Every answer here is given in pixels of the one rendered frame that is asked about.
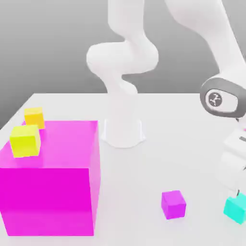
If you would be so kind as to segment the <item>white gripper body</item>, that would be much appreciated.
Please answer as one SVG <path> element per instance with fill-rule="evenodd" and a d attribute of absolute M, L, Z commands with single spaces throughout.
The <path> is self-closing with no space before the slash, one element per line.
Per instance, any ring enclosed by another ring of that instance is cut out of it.
<path fill-rule="evenodd" d="M 246 170 L 246 160 L 231 152 L 224 152 L 219 163 L 219 181 L 232 193 L 237 193 L 240 178 Z"/>

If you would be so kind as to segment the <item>small yellow cube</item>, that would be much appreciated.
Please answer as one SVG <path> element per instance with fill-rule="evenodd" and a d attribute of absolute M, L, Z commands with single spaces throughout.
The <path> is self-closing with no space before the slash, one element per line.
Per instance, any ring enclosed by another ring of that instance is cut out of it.
<path fill-rule="evenodd" d="M 38 156 L 41 147 L 37 125 L 21 125 L 12 129 L 10 144 L 14 158 Z"/>

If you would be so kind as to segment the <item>large magenta box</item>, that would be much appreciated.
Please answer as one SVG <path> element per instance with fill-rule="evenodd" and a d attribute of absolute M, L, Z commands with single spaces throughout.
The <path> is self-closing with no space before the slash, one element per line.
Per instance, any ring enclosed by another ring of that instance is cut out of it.
<path fill-rule="evenodd" d="M 93 236 L 100 190 L 97 121 L 47 121 L 38 156 L 0 149 L 0 214 L 9 236 Z"/>

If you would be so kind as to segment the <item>small cyan cube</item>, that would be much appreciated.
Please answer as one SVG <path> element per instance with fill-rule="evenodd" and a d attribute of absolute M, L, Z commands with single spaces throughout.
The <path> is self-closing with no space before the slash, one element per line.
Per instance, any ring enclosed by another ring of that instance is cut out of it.
<path fill-rule="evenodd" d="M 237 197 L 228 197 L 223 213 L 238 224 L 246 221 L 246 196 L 239 193 Z"/>

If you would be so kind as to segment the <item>small purple cube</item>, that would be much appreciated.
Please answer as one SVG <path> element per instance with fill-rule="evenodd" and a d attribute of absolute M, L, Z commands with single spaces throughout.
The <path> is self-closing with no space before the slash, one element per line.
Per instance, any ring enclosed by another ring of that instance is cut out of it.
<path fill-rule="evenodd" d="M 180 190 L 162 192 L 161 208 L 166 219 L 183 218 L 186 211 L 186 201 Z"/>

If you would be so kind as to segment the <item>small orange cube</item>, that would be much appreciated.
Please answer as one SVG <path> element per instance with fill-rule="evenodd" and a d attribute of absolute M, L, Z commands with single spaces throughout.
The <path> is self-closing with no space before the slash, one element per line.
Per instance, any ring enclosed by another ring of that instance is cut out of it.
<path fill-rule="evenodd" d="M 24 110 L 25 124 L 37 125 L 39 129 L 45 128 L 42 107 L 26 108 Z"/>

